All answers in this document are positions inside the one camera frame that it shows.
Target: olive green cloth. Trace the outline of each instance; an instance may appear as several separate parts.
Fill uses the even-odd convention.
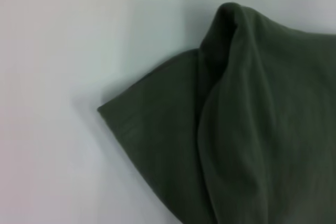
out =
[[[334,35],[224,4],[200,48],[98,110],[184,224],[336,223]]]

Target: dark green fabric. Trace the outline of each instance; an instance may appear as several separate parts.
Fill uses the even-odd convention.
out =
[[[98,110],[184,224],[336,223],[335,53],[224,4],[199,49]]]

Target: white background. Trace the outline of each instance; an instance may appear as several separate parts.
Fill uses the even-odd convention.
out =
[[[178,223],[96,108],[230,1],[336,32],[336,0],[0,0],[0,223]]]

